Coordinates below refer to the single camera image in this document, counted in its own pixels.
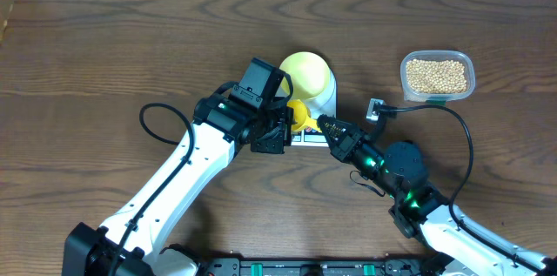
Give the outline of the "yellow measuring scoop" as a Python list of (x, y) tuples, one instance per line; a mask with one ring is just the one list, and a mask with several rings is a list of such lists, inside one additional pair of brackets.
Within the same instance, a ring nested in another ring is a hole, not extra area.
[(293, 117), (291, 124), (291, 132), (301, 132), (306, 128), (310, 128), (317, 132), (321, 132), (317, 120), (311, 117), (309, 108), (299, 99), (290, 100), (287, 106), (292, 108)]

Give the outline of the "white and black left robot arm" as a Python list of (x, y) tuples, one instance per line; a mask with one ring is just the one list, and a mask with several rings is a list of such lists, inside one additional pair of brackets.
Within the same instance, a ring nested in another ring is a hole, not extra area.
[(200, 264), (166, 240), (205, 186), (244, 145), (281, 154), (291, 142), (288, 97), (217, 91), (196, 105), (174, 152), (144, 187), (94, 229), (64, 242), (64, 275), (196, 275)]

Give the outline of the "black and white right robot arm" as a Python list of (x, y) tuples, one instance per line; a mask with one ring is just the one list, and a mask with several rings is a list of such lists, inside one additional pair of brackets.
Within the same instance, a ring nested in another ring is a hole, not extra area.
[(366, 132), (356, 124), (322, 115), (319, 129), (340, 162), (372, 181), (378, 195), (393, 199), (389, 212), (401, 233), (437, 254), (423, 263), (424, 275), (554, 275), (556, 260), (511, 243), (471, 220), (429, 181), (419, 148), (396, 142), (376, 145), (387, 117)]

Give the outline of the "white digital kitchen scale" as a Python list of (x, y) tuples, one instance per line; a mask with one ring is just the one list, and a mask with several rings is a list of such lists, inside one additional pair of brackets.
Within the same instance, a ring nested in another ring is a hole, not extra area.
[[(311, 118), (317, 119), (320, 115), (335, 117), (337, 114), (337, 82), (334, 74), (330, 72), (329, 84), (316, 98), (304, 100), (311, 113)], [(292, 134), (292, 146), (327, 147), (325, 137), (313, 129), (304, 129)]]

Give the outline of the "yellow bowl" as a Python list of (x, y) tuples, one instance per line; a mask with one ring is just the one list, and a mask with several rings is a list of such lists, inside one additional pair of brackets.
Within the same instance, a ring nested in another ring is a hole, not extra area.
[(312, 99), (320, 95), (332, 82), (331, 70), (324, 58), (301, 51), (291, 54), (280, 64), (292, 81), (292, 99)]

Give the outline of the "clear plastic container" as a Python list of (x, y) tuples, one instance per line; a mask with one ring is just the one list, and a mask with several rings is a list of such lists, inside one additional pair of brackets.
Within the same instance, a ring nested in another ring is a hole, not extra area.
[(456, 50), (418, 50), (400, 64), (404, 99), (446, 103), (468, 98), (476, 86), (471, 59)]

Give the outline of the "soybeans in container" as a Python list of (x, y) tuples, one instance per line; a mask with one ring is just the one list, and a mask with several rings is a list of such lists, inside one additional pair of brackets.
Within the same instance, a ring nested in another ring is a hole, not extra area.
[(409, 86), (428, 94), (454, 94), (467, 88), (466, 66), (453, 60), (430, 61), (413, 59), (406, 64)]

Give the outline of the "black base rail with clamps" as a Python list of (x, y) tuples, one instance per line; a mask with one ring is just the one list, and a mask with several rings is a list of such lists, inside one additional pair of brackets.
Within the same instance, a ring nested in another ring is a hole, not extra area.
[(419, 259), (279, 260), (215, 258), (200, 264), (195, 276), (418, 276)]

